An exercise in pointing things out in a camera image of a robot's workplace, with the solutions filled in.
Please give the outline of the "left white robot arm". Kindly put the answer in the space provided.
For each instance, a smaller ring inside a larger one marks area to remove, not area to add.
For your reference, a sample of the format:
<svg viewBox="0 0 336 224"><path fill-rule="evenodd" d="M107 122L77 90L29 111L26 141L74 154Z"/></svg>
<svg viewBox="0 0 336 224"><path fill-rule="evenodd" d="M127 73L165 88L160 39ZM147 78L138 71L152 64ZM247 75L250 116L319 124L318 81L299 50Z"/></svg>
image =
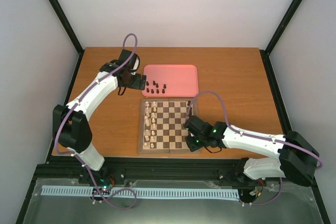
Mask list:
<svg viewBox="0 0 336 224"><path fill-rule="evenodd" d="M105 63L94 80L72 101L53 109L52 130L54 149L59 155L70 154L79 158L82 166L91 169L91 178L97 183L108 180L109 170L103 166L104 157L92 143L89 120L100 103L114 90L122 87L144 90L146 75L114 63Z"/></svg>

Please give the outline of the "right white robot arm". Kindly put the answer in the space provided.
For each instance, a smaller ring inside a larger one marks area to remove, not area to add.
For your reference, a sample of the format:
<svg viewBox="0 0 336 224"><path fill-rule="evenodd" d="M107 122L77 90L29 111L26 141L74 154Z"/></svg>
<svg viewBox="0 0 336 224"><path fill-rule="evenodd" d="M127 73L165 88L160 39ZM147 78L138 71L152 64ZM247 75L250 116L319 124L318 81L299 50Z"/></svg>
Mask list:
<svg viewBox="0 0 336 224"><path fill-rule="evenodd" d="M236 172L237 176L250 180L279 177L310 187L321 164L318 152L295 131L285 135L262 134L224 122L210 125L195 116L190 117L184 127L189 132L186 142L192 152L205 148L210 153L217 153L232 148L263 155L261 159L244 159L242 168Z"/></svg>

